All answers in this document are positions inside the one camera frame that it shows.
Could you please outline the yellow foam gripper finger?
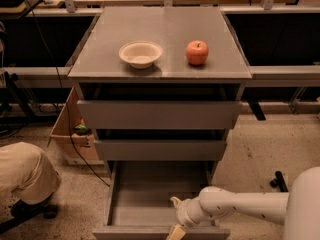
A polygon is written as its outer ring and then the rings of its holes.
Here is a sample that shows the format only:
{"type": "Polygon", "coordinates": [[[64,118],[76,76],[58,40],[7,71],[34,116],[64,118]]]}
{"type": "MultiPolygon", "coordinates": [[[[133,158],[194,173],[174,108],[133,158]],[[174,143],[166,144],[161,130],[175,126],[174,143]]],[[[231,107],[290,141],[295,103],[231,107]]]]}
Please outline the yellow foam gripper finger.
{"type": "Polygon", "coordinates": [[[170,228],[166,240],[182,240],[185,235],[185,228],[180,224],[175,224],[170,228]]]}

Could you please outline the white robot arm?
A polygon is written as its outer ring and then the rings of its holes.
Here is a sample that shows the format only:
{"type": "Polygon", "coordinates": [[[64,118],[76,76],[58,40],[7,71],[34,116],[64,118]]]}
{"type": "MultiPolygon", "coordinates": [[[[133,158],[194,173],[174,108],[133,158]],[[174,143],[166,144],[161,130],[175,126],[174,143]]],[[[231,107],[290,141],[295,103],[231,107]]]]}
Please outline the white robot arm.
{"type": "Polygon", "coordinates": [[[182,240],[187,227],[231,212],[283,225],[283,240],[320,240],[320,167],[301,173],[289,192],[234,193],[209,186],[193,199],[170,200],[178,223],[166,240],[182,240]]]}

